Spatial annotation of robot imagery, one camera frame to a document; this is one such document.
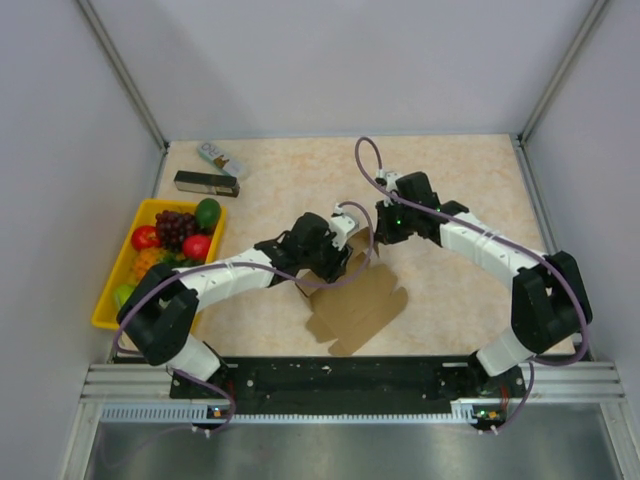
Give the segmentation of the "brown cardboard paper box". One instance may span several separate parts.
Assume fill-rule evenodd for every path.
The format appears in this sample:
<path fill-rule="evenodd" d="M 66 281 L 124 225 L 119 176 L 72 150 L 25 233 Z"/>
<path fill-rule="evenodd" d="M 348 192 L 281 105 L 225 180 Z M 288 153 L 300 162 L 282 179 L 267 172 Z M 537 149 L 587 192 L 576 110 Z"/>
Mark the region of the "brown cardboard paper box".
<path fill-rule="evenodd" d="M 408 304 L 408 292 L 398 285 L 397 275 L 376 260 L 378 251 L 370 247 L 370 229 L 364 228 L 349 239 L 352 256 L 346 274 L 351 276 L 359 267 L 364 271 L 342 287 L 320 289 L 297 287 L 310 308 L 306 330 L 316 342 L 327 343 L 328 354 L 348 357 L 361 349 L 383 328 L 388 326 Z"/>

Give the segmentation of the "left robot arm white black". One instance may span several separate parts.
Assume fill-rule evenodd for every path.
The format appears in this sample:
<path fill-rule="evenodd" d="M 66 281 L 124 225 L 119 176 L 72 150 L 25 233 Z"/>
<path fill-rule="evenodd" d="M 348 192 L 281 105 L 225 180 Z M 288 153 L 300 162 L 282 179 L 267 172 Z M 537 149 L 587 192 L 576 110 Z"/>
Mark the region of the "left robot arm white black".
<path fill-rule="evenodd" d="M 191 333 L 195 316 L 235 295 L 293 280 L 302 270 L 335 282 L 346 272 L 353 252 L 348 239 L 358 228 L 344 212 L 328 219 L 306 212 L 278 237 L 229 259 L 180 269 L 159 264 L 134 288 L 117 322 L 149 365 L 182 371 L 203 395 L 216 396 L 226 387 L 224 362 Z"/>

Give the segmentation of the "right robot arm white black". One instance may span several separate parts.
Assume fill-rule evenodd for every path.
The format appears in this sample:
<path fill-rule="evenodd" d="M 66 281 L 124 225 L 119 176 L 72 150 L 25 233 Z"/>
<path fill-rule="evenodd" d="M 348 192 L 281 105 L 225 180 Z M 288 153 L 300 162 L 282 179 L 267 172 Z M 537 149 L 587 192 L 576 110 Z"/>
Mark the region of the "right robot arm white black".
<path fill-rule="evenodd" d="M 375 239 L 392 245 L 417 235 L 457 253 L 492 275 L 511 294 L 509 325 L 467 359 L 464 380 L 474 393 L 498 389 L 503 374 L 588 326 L 593 313 L 575 258 L 527 249 L 491 230 L 467 207 L 441 202 L 427 175 L 379 170 Z"/>

